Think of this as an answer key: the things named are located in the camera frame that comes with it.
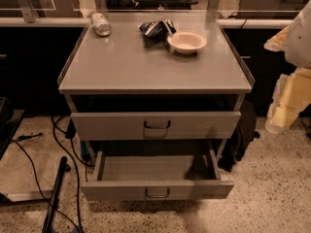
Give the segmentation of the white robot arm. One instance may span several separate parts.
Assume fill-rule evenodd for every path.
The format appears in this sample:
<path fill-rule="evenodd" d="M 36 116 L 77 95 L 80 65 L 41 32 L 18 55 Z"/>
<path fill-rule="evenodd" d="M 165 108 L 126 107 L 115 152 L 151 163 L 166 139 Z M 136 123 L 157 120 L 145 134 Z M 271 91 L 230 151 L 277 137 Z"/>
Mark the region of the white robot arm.
<path fill-rule="evenodd" d="M 264 48 L 282 51 L 286 61 L 296 67 L 290 75 L 280 76 L 268 109 L 265 129 L 278 134 L 288 130 L 311 104 L 311 1 Z"/>

